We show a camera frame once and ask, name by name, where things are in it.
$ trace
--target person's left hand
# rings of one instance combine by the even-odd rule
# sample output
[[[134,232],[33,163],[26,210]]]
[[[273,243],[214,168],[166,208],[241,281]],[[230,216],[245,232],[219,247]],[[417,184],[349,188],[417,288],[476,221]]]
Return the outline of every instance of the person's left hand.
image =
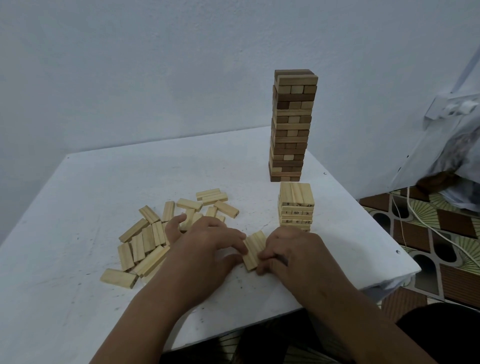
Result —
[[[246,235],[227,226],[217,218],[202,217],[184,234],[179,223],[186,215],[175,216],[165,227],[170,251],[160,270],[142,291],[161,300],[181,316],[208,298],[236,266],[243,262],[240,254],[230,254],[218,260],[218,249],[234,247],[242,254],[248,250]]]

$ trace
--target hand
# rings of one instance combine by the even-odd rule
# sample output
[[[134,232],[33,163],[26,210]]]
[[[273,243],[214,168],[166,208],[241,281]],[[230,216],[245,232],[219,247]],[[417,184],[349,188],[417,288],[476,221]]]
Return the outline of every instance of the hand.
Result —
[[[179,223],[186,215],[175,216],[165,227],[171,244],[170,251],[155,276],[143,291],[163,300],[181,316],[208,298],[239,263],[240,254],[230,254],[218,260],[218,249],[234,247],[242,254],[248,250],[243,240],[246,235],[230,229],[217,218],[202,217],[184,234]]]
[[[357,291],[317,234],[279,227],[267,238],[266,248],[258,257],[262,262],[257,273],[261,275],[269,271],[275,274],[297,301],[311,312],[326,315],[336,300],[344,299],[348,292]]]

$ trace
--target white table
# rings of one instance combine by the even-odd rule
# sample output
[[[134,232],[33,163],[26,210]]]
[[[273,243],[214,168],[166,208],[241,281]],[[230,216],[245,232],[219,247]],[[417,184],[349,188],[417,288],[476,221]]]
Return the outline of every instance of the white table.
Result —
[[[68,155],[0,247],[0,362],[91,359],[142,286],[99,278],[120,267],[118,237],[145,204],[161,213],[167,200],[218,187],[240,209],[228,226],[247,234],[275,229],[279,183],[268,177],[269,137],[265,127]],[[312,232],[357,288],[396,287],[419,270],[309,152],[301,180],[316,201]],[[275,277],[241,265],[179,322],[166,349],[299,308]]]

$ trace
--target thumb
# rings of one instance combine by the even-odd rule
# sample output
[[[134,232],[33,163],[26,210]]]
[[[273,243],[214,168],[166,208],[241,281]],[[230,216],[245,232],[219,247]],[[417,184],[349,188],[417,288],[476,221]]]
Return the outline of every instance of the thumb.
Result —
[[[171,218],[170,221],[165,225],[165,235],[167,236],[170,244],[173,244],[182,237],[183,234],[179,230],[179,225],[186,219],[187,214],[180,214]]]
[[[218,262],[218,271],[221,282],[225,280],[225,277],[232,271],[232,269],[243,262],[243,258],[240,254],[230,254]]]
[[[287,266],[283,264],[277,258],[270,258],[264,261],[261,261],[257,267],[257,274],[263,275],[266,272],[275,274],[278,279],[285,285],[287,280]]]

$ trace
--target person's right arm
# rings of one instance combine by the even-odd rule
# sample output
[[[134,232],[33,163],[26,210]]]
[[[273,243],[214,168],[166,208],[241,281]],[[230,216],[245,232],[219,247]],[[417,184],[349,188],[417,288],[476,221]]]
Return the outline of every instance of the person's right arm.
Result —
[[[287,266],[276,258],[279,255]],[[342,340],[357,363],[436,363],[350,283],[317,234],[280,227],[258,256],[262,261],[257,273],[275,274]]]

